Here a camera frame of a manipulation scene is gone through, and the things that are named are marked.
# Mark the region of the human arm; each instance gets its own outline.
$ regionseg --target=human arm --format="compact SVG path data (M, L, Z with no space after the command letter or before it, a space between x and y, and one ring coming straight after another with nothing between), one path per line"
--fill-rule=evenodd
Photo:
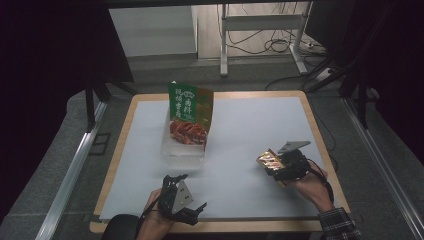
M160 193L161 189L156 189L150 194L144 210L146 210L150 204L159 197ZM155 204L152 211L147 213L146 218L140 227L140 231L138 232L137 240L161 240L166 234L168 234L173 224L174 221L162 216L162 214L158 211L157 204Z
M327 178L327 172L316 164L311 168ZM296 188L299 193L317 208L318 218L327 240L366 239L349 218L343 208L335 208L330 200L327 188L321 179L309 172L299 180L286 181L286 185Z

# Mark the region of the human hand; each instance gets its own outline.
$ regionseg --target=human hand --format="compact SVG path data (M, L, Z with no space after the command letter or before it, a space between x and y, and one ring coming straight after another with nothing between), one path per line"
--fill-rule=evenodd
M150 193L149 200L144 207L146 210L150 204L155 201L161 193L161 189L156 189ZM174 221L171 221L159 212L157 203L153 207L152 211L147 213L143 224L140 227L140 231L137 235L137 240L160 240L169 232Z
M318 167L316 164L311 164L311 168L318 173L324 174L324 177L327 178L328 174L324 169ZM304 198L315 205L320 213L334 209L327 188L321 179L313 173L309 172L299 180L284 181L284 183L296 188Z

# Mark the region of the transparent plastic container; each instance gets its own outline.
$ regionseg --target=transparent plastic container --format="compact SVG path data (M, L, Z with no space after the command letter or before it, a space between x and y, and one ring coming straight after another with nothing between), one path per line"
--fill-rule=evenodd
M205 157L203 145L187 145L171 138L169 111L163 128L161 155L172 169L196 170L202 167Z

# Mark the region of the black curtain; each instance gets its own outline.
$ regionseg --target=black curtain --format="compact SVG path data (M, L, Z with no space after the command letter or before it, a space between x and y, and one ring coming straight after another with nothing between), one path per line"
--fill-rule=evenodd
M0 221L42 160L68 99L89 80L132 75L108 9L0 4Z
M397 1L366 63L369 86L380 95L377 110L422 163L423 13L423 1Z

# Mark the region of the striped sleeve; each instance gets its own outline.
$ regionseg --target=striped sleeve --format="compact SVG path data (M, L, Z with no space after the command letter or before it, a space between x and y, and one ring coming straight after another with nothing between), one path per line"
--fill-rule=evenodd
M327 240L367 239L356 229L344 208L320 213L318 218Z

